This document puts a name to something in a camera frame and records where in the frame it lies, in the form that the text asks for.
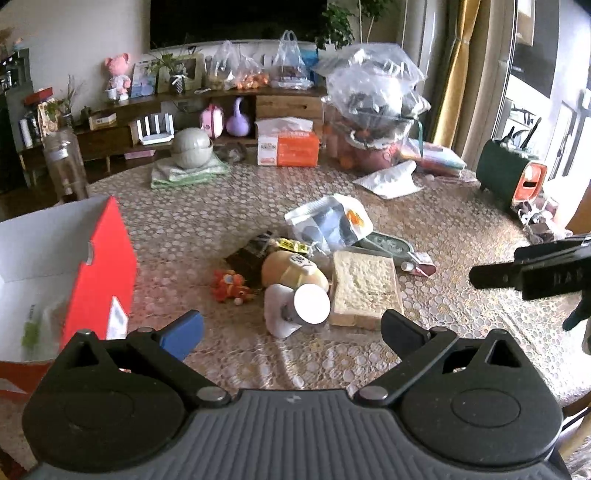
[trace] bottle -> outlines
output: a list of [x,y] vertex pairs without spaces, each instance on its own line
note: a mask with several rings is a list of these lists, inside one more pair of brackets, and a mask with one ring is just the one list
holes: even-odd
[[76,134],[63,128],[43,140],[43,154],[57,197],[64,203],[87,199],[86,170]]

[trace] table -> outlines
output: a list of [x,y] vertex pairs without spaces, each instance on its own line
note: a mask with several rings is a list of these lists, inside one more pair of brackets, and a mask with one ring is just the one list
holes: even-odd
[[[469,285],[471,266],[510,260],[514,249],[526,244],[520,228],[494,206],[488,192],[478,191],[477,183],[417,178],[424,187],[420,192],[381,200],[331,166],[238,164],[209,184],[152,191],[150,169],[138,167],[90,186],[93,194],[118,198],[138,257],[129,327],[161,328],[186,310],[199,309],[205,337],[185,362],[230,392],[345,387],[352,393],[397,363],[378,333],[304,327],[277,340],[265,329],[262,295],[243,306],[218,304],[211,296],[212,271],[225,266],[223,257],[282,225],[283,215],[297,205],[330,193],[357,197],[375,230],[405,238],[435,260],[438,272],[429,279],[398,277],[410,319],[425,327],[447,326],[468,338],[507,329],[562,404],[591,390],[591,357],[581,350],[584,326],[561,329],[580,296],[525,303],[512,290],[476,291]],[[31,466],[21,411],[0,401],[0,446]]]

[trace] decorative vase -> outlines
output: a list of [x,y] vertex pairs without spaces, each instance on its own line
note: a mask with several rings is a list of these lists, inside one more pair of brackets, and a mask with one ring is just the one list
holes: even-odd
[[243,97],[236,98],[234,102],[234,115],[228,119],[226,130],[233,137],[245,137],[251,130],[251,123],[248,117],[240,113],[240,104],[244,100]]
[[184,77],[182,75],[171,75],[170,92],[175,93],[176,95],[182,95],[184,93],[184,89]]

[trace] green cloth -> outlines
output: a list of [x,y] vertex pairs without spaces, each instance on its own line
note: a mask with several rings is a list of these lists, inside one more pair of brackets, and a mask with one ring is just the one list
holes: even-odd
[[174,157],[163,158],[154,164],[152,169],[153,189],[167,189],[170,187],[182,187],[196,183],[206,183],[217,175],[225,174],[230,168],[220,161],[215,153],[210,160],[199,168],[185,170],[174,162]]

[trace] green speaker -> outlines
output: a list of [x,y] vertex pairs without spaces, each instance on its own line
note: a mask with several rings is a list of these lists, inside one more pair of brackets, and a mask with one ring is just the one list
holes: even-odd
[[492,139],[486,142],[476,178],[480,189],[489,189],[506,207],[534,200],[544,184],[548,168],[536,155]]

